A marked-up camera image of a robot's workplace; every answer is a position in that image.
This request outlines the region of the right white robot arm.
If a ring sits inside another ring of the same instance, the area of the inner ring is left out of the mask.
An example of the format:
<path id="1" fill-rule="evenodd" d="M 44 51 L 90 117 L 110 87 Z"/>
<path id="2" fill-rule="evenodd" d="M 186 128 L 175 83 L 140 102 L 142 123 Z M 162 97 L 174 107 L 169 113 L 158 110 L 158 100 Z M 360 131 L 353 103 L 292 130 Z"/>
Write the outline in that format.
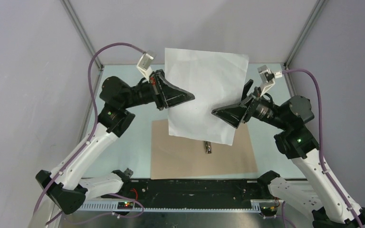
<path id="1" fill-rule="evenodd" d="M 360 228 L 365 225 L 365 207 L 361 207 L 345 191 L 326 160 L 320 157 L 320 145 L 306 127 L 314 118 L 309 99 L 293 96 L 281 105 L 271 95 L 252 93 L 249 81 L 241 101 L 213 109 L 212 114 L 234 128 L 256 118 L 281 130 L 274 136 L 278 151 L 303 173 L 316 195 L 308 195 L 291 186 L 278 173 L 268 171 L 258 178 L 258 194 L 284 200 L 312 220 L 315 228 Z"/>

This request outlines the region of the white paper sheet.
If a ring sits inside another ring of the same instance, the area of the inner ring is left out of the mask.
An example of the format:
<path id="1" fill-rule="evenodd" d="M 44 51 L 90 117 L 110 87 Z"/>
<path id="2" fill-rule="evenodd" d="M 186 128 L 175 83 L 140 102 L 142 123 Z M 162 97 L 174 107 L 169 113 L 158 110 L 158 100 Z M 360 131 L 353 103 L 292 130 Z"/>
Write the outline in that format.
<path id="1" fill-rule="evenodd" d="M 244 54 L 166 48 L 167 81 L 195 96 L 169 109 L 169 135 L 232 145 L 235 128 L 211 112 L 240 101 L 248 65 Z"/>

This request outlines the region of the brown cardboard folder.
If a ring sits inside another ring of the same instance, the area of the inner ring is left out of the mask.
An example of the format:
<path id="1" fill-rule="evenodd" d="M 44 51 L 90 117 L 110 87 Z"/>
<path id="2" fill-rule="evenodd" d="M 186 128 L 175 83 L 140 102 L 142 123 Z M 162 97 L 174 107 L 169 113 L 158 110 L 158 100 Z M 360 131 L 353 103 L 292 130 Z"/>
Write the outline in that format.
<path id="1" fill-rule="evenodd" d="M 152 122 L 150 177 L 153 180 L 257 171 L 249 130 L 245 124 L 236 129 L 232 145 L 212 143 L 211 153 L 206 153 L 203 141 L 170 136 L 167 120 Z"/>

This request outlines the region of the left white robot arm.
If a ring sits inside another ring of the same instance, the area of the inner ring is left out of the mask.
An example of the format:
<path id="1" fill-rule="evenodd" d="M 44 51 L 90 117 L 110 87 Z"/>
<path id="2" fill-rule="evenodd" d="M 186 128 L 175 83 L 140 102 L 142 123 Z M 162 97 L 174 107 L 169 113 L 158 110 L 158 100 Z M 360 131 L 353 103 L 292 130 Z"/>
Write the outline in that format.
<path id="1" fill-rule="evenodd" d="M 95 118 L 92 132 L 60 165 L 51 171 L 40 170 L 36 175 L 46 195 L 66 215 L 77 211 L 87 199 L 111 193 L 120 198 L 129 196 L 129 178 L 120 170 L 82 181 L 90 165 L 131 125 L 135 114 L 128 108 L 155 103 L 157 109 L 163 110 L 195 99 L 194 94 L 167 81 L 163 70 L 152 72 L 148 79 L 142 78 L 135 86 L 116 76 L 108 77 L 99 97 L 105 105 Z"/>

